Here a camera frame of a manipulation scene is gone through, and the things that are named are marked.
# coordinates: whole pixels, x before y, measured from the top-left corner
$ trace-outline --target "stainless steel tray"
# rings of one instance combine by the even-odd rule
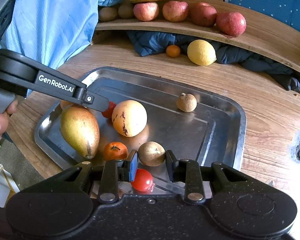
[[[114,67],[97,68],[80,81],[89,90],[116,104],[128,99],[139,101],[148,114],[146,128],[137,136],[127,138],[119,135],[111,121],[100,112],[92,110],[100,128],[99,150],[92,160],[94,164],[104,164],[101,151],[109,142],[121,141],[130,152],[146,141],[155,141],[164,149],[172,150],[179,159],[193,159],[205,166],[219,161],[240,169],[246,116],[235,101],[180,82]],[[185,113],[177,109],[176,100],[181,93],[190,93],[197,98],[198,105],[193,112]],[[57,165],[67,169],[85,159],[61,136],[61,111],[58,100],[38,123],[34,140]],[[153,194],[184,193],[184,183],[169,181],[165,164],[146,167],[139,163],[138,166],[153,175],[156,184]],[[130,183],[121,182],[119,187],[126,193],[133,192]]]

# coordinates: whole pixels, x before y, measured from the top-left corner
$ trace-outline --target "gray handle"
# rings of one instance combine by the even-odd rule
[[[0,90],[0,114],[2,114],[8,108],[15,98],[15,94],[5,90]]]

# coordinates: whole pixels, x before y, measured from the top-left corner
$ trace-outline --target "tray rim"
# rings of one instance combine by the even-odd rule
[[[143,76],[143,77],[150,78],[150,79],[156,79],[156,80],[159,80],[159,81],[162,81],[162,82],[172,83],[174,85],[182,85],[183,87],[186,87],[188,89],[196,90],[198,92],[203,92],[203,93],[209,94],[211,96],[220,98],[220,99],[222,99],[224,101],[227,101],[228,103],[232,104],[233,106],[235,106],[238,109],[241,118],[240,118],[240,126],[239,126],[239,133],[238,133],[239,136],[238,136],[238,143],[237,143],[237,148],[236,148],[235,157],[234,157],[233,168],[240,171],[241,166],[242,166],[242,162],[243,162],[243,150],[244,150],[245,137],[246,137],[247,118],[246,118],[246,114],[245,114],[244,109],[236,101],[234,101],[230,98],[227,98],[223,95],[219,95],[217,93],[214,93],[214,92],[211,92],[211,91],[199,88],[199,87],[188,85],[186,83],[182,83],[182,82],[178,82],[178,81],[174,81],[174,80],[171,80],[171,79],[162,78],[162,77],[154,76],[154,75],[150,75],[150,74],[145,74],[145,73],[141,73],[141,72],[137,72],[137,71],[127,70],[127,69],[124,69],[124,68],[111,67],[111,66],[101,66],[101,67],[95,68],[95,69],[85,73],[82,77],[78,78],[78,81],[82,82],[85,78],[87,78],[92,73],[103,70],[103,69],[112,70],[112,71],[119,71],[119,72],[125,72],[125,73],[129,73],[129,74],[134,74],[134,75],[139,75],[139,76]],[[41,150],[43,150],[44,153],[52,161],[55,162],[55,164],[57,164],[62,170],[65,170],[68,167],[65,167],[64,165],[60,165],[55,160],[55,158],[53,157],[53,154],[52,154],[52,153],[55,154],[55,152],[39,136],[39,128],[40,128],[42,122],[52,113],[52,111],[59,105],[59,103],[60,103],[60,99],[58,99],[49,108],[49,110],[41,117],[41,119],[37,123],[37,125],[35,127],[35,130],[34,130],[34,141],[39,146],[39,148]]]

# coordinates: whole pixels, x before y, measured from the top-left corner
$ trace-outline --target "gray floor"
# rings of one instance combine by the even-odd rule
[[[43,180],[13,143],[2,140],[0,145],[0,164],[12,175],[20,190]]]

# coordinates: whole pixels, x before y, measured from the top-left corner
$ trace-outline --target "lemon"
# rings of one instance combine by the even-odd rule
[[[192,41],[188,46],[189,59],[200,66],[209,66],[217,60],[213,46],[203,40]]]

